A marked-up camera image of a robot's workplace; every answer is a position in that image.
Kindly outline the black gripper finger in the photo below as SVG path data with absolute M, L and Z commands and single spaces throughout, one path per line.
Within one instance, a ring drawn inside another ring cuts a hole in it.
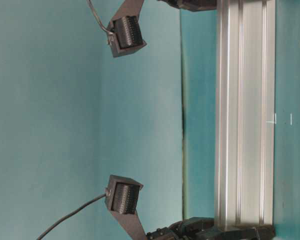
M 196 219 L 199 232 L 196 240 L 272 240 L 275 237 L 275 228 L 272 225 L 236 225 L 217 226 L 214 219 Z

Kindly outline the black gripper body upper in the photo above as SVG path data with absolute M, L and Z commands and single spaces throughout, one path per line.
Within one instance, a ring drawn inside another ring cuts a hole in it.
M 217 0 L 162 0 L 173 8 L 191 12 L 211 11 L 217 9 Z

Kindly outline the black gripper body lower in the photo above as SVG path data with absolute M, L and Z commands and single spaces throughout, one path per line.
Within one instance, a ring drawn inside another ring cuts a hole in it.
M 197 233 L 214 226 L 214 219 L 210 217 L 192 217 L 178 221 L 169 227 L 158 228 L 148 232 L 148 240 L 194 240 Z

